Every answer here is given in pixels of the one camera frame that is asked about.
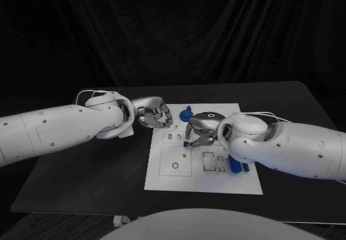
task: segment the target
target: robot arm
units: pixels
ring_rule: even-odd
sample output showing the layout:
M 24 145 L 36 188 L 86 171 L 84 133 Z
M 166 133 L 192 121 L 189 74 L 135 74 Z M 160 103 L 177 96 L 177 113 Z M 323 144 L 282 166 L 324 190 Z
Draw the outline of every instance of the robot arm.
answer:
M 267 124 L 242 113 L 220 120 L 215 132 L 239 162 L 306 178 L 346 180 L 346 133 L 293 122 Z
M 27 158 L 53 153 L 98 139 L 124 138 L 134 134 L 133 123 L 148 128 L 169 128 L 158 122 L 164 112 L 173 124 L 170 110 L 160 97 L 130 101 L 117 92 L 76 104 L 52 107 L 0 118 L 0 167 Z

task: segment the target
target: black table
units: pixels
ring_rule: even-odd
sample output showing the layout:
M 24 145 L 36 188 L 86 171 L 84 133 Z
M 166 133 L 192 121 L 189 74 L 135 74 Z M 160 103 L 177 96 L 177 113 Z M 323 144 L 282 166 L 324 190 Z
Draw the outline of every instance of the black table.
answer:
M 298 81 L 98 89 L 117 91 L 128 99 L 140 97 L 138 93 L 161 96 L 167 104 L 239 103 L 242 112 L 272 112 L 295 123 L 337 130 Z M 91 93 L 82 93 L 79 104 L 89 97 Z M 259 117 L 267 123 L 277 121 Z M 290 175 L 259 163 L 264 195 L 144 190 L 153 129 L 137 120 L 133 129 L 127 138 L 94 138 L 42 156 L 11 210 L 146 216 L 173 209 L 213 208 L 282 222 L 346 223 L 346 185 Z

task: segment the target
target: blue cap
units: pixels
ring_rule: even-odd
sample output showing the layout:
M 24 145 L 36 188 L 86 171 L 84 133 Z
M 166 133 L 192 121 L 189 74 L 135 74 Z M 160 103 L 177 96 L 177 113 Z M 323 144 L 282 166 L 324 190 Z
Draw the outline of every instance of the blue cap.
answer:
M 192 107 L 187 106 L 186 110 L 180 112 L 179 115 L 183 122 L 189 122 L 190 118 L 193 117 Z

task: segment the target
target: black curtain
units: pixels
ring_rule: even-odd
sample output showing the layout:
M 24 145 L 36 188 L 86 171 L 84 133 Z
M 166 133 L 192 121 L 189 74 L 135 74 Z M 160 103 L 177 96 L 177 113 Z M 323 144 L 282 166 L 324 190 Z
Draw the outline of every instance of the black curtain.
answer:
M 290 9 L 284 0 L 69 2 L 125 87 L 252 82 L 281 11 L 291 26 L 306 1 Z

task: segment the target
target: table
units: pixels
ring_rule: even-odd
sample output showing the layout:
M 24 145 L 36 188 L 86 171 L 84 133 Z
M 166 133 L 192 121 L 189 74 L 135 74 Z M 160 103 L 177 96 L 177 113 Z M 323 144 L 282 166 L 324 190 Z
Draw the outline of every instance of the table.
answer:
M 242 112 L 272 112 L 295 123 L 337 130 L 298 81 L 95 89 L 117 91 L 128 99 L 140 97 L 138 93 L 161 96 L 167 104 L 239 103 Z M 79 104 L 89 97 L 91 93 L 82 93 Z M 259 117 L 267 123 L 275 122 L 274 118 Z M 346 185 L 290 175 L 259 163 L 264 195 L 144 190 L 153 129 L 137 120 L 133 129 L 134 135 L 127 138 L 94 138 L 42 156 L 11 210 L 147 216 L 174 209 L 212 208 L 281 222 L 346 224 Z

